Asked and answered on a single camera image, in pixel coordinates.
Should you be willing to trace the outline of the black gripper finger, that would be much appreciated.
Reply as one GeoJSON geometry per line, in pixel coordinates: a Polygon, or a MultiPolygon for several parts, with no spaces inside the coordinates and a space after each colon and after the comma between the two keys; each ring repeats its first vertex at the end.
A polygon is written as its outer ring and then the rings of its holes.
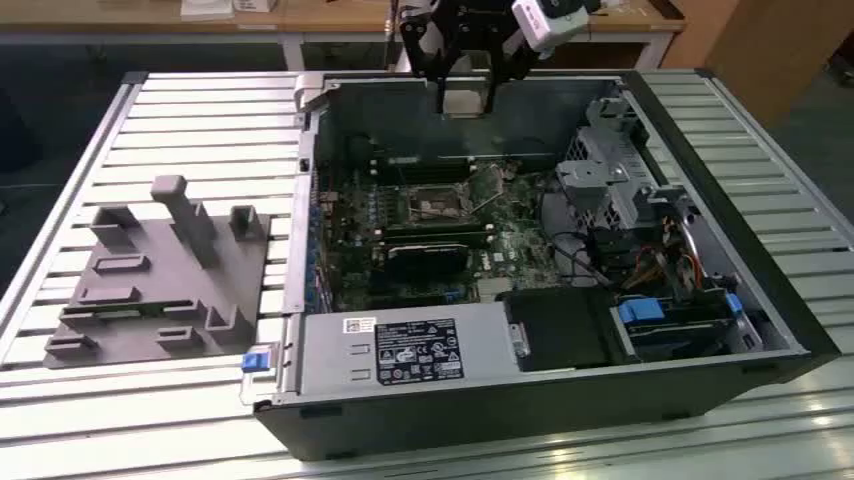
{"type": "Polygon", "coordinates": [[[446,38],[432,21],[404,21],[400,25],[403,47],[411,73],[436,86],[436,112],[445,112],[447,77],[462,56],[457,38],[446,38]]]}
{"type": "Polygon", "coordinates": [[[489,87],[485,113],[491,113],[495,105],[498,87],[511,80],[526,78],[534,64],[535,51],[529,46],[522,31],[515,31],[506,40],[490,46],[489,87]]]}

